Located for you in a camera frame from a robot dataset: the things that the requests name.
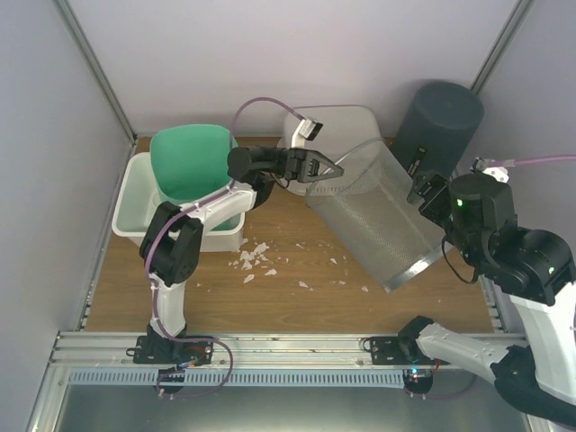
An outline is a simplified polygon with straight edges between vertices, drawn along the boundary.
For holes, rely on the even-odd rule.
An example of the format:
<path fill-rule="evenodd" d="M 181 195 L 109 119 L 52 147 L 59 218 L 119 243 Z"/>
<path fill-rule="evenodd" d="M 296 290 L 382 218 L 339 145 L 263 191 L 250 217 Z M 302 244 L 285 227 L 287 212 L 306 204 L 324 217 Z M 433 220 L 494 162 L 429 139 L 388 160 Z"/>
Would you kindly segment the translucent white wash basin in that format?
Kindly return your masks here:
<path fill-rule="evenodd" d="M 307 141 L 305 148 L 317 150 L 334 162 L 357 145 L 381 137 L 374 113 L 361 105 L 297 106 L 294 110 L 323 124 L 319 135 Z"/>

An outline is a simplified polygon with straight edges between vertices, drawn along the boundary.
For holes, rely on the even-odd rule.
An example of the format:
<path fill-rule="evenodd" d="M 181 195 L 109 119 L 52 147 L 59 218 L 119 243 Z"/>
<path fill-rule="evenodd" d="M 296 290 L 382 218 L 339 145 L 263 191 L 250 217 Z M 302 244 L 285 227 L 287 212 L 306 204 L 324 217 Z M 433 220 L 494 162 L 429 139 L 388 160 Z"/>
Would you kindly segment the silver wire mesh bin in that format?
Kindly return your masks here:
<path fill-rule="evenodd" d="M 444 231 L 408 202 L 412 179 L 385 139 L 359 144 L 336 164 L 344 174 L 310 185 L 305 201 L 387 293 L 442 256 Z"/>

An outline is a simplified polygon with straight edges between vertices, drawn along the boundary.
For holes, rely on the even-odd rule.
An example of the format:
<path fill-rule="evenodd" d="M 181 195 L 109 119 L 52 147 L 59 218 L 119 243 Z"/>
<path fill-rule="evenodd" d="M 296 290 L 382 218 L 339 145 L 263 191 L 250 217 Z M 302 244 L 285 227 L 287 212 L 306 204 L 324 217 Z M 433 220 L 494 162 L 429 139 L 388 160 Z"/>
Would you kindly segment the dark grey round bin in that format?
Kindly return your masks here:
<path fill-rule="evenodd" d="M 448 178 L 483 116 L 481 99 L 468 88 L 446 81 L 429 82 L 413 97 L 391 152 L 410 177 L 436 171 Z"/>

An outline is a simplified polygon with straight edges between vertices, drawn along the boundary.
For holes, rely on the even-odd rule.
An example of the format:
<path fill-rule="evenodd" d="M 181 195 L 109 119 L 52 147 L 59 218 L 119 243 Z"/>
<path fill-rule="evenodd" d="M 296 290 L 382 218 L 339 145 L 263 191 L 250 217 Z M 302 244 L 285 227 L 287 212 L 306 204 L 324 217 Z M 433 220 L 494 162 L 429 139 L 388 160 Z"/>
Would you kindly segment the green plastic bin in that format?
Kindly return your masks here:
<path fill-rule="evenodd" d="M 161 201 L 200 200 L 230 183 L 227 157 L 236 141 L 215 124 L 190 124 L 158 132 L 149 147 Z"/>

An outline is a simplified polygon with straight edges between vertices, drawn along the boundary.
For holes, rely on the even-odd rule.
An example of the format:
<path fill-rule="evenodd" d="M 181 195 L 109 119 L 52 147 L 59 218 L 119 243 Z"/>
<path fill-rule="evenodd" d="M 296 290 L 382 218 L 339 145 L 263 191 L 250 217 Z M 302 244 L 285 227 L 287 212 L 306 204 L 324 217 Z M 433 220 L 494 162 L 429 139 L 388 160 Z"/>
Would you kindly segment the white rectangular tub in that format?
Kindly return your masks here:
<path fill-rule="evenodd" d="M 160 205 L 160 196 L 148 152 L 133 156 L 124 173 L 112 216 L 112 231 L 138 248 Z M 245 215 L 239 214 L 230 229 L 212 230 L 202 240 L 202 252 L 234 252 L 242 246 Z"/>

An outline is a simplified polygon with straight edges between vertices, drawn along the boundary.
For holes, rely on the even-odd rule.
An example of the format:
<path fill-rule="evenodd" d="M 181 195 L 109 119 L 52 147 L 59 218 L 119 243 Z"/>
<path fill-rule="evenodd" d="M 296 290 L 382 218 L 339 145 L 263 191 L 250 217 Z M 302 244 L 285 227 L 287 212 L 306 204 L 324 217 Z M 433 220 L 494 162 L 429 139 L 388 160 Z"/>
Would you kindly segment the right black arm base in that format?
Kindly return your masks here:
<path fill-rule="evenodd" d="M 448 365 L 446 361 L 437 361 L 425 356 L 418 347 L 414 337 L 362 337 L 359 345 L 370 355 L 373 365 L 406 365 L 416 367 Z"/>

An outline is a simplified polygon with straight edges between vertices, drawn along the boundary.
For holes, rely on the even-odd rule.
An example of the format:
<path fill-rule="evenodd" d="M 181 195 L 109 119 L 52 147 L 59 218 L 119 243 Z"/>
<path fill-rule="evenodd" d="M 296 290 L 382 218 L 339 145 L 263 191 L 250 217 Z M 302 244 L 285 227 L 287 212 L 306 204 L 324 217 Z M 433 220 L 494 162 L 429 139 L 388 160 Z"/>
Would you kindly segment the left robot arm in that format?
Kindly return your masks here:
<path fill-rule="evenodd" d="M 154 352 L 167 364 L 185 355 L 185 283 L 198 266 L 204 235 L 263 204 L 280 179 L 309 184 L 344 174 L 342 166 L 305 148 L 237 147 L 227 163 L 229 184 L 182 206 L 161 203 L 140 245 L 152 290 L 150 326 L 160 335 Z"/>

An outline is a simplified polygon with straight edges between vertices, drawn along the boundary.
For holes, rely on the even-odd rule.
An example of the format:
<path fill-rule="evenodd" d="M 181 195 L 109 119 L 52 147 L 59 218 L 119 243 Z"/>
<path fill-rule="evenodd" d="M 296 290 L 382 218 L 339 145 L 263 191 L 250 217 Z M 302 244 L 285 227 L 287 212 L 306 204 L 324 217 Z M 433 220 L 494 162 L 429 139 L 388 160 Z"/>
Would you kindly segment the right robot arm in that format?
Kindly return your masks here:
<path fill-rule="evenodd" d="M 475 278 L 498 286 L 516 311 L 526 345 L 494 346 L 417 316 L 398 334 L 411 365 L 444 361 L 491 383 L 510 406 L 566 428 L 575 425 L 575 259 L 568 243 L 518 225 L 512 189 L 499 175 L 448 180 L 416 175 L 408 195 L 444 231 Z"/>

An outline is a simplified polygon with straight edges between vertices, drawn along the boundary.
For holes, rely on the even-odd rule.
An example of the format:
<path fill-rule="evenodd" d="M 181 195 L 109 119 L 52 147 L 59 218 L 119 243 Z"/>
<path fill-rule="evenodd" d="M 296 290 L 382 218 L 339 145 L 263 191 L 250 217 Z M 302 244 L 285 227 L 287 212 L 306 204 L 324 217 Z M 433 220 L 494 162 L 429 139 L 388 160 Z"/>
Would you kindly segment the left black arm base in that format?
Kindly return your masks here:
<path fill-rule="evenodd" d="M 209 365 L 212 362 L 212 344 L 176 343 L 152 332 L 138 337 L 136 346 L 128 348 L 126 355 L 138 365 Z"/>

